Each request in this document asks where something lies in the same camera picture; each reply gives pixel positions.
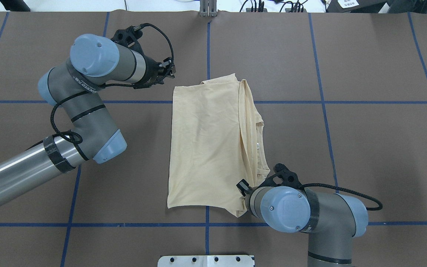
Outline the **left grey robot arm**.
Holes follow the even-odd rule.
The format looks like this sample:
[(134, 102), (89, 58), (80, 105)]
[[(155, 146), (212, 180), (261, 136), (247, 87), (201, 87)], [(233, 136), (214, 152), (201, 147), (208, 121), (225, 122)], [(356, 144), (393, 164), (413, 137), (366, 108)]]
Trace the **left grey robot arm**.
[(146, 55), (136, 35), (111, 39), (78, 36), (65, 62), (39, 80), (40, 95), (52, 105), (53, 133), (0, 163), (0, 206), (74, 170), (86, 161), (102, 164), (127, 143), (99, 93), (111, 86), (149, 88), (174, 73), (174, 52), (162, 61)]

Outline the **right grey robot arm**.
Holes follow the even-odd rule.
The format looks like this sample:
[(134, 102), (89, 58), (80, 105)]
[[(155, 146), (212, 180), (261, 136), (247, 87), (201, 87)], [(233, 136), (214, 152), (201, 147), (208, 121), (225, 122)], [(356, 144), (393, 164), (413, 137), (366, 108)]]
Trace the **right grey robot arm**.
[(352, 241), (365, 234), (369, 214), (353, 196), (288, 186), (237, 184), (247, 210), (272, 229), (308, 235), (309, 267), (351, 267)]

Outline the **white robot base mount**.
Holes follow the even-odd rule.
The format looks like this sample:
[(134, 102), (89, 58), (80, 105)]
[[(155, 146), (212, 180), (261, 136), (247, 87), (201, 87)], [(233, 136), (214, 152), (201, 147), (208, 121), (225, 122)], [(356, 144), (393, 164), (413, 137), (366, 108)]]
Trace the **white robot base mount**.
[(254, 267), (251, 255), (162, 256), (158, 267)]

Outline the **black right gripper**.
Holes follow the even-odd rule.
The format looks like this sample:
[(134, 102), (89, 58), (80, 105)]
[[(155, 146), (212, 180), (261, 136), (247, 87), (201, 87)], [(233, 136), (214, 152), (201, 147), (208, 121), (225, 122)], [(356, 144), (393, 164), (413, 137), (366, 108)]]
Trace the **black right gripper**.
[(239, 192), (244, 198), (244, 203), (246, 208), (250, 208), (250, 199), (252, 193), (254, 193), (254, 188), (251, 187), (245, 179), (242, 179), (236, 184), (236, 187), (239, 189)]

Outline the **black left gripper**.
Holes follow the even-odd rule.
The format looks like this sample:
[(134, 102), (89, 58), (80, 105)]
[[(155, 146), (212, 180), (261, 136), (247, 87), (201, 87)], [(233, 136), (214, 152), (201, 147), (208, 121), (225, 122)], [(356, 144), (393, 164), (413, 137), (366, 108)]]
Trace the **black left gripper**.
[(164, 84), (165, 78), (175, 78), (176, 67), (172, 57), (168, 57), (163, 62), (156, 62), (148, 58), (146, 74), (146, 86)]

